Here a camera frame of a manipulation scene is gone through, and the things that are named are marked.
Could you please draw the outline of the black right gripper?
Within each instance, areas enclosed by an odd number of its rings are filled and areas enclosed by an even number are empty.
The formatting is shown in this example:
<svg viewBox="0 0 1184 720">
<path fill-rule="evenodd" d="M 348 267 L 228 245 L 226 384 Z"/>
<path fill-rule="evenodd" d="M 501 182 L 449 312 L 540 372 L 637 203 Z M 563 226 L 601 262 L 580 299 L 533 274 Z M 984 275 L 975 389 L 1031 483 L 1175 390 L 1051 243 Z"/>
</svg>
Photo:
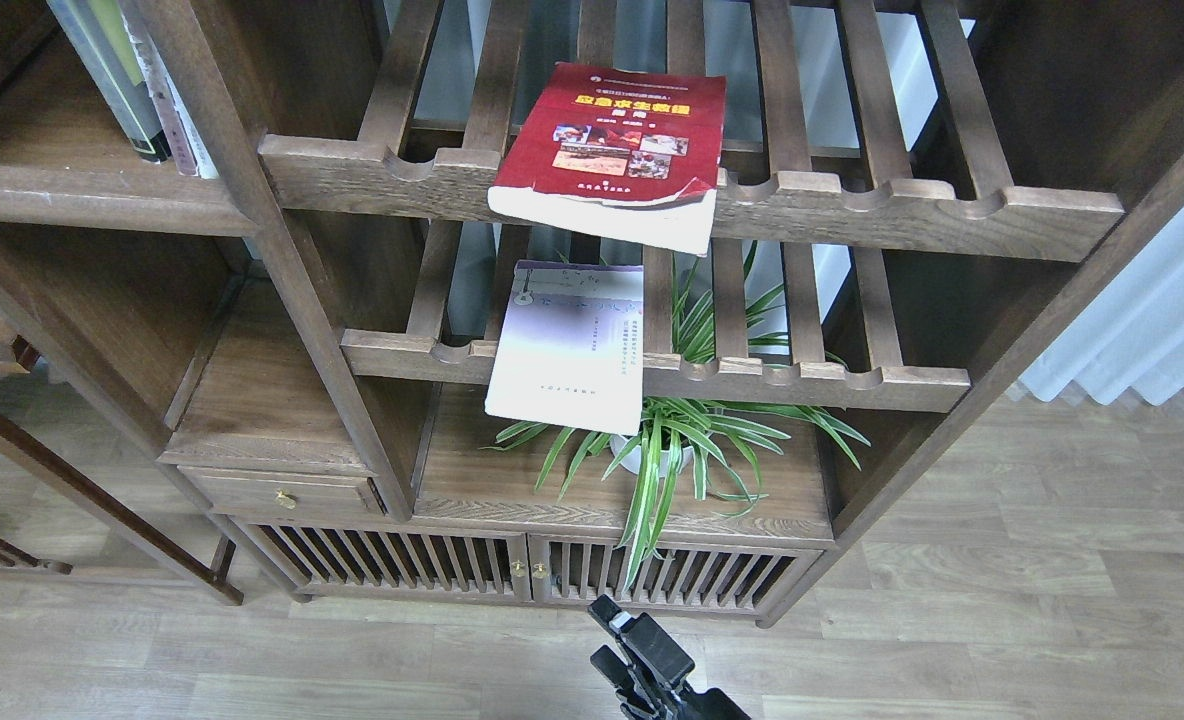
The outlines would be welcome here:
<svg viewBox="0 0 1184 720">
<path fill-rule="evenodd" d="M 620 712 L 628 719 L 751 719 L 721 689 L 699 693 L 686 684 L 694 670 L 691 656 L 646 612 L 630 615 L 601 594 L 588 605 L 588 615 L 619 642 L 633 662 L 620 660 L 607 644 L 601 644 L 588 658 L 614 687 Z"/>
</svg>

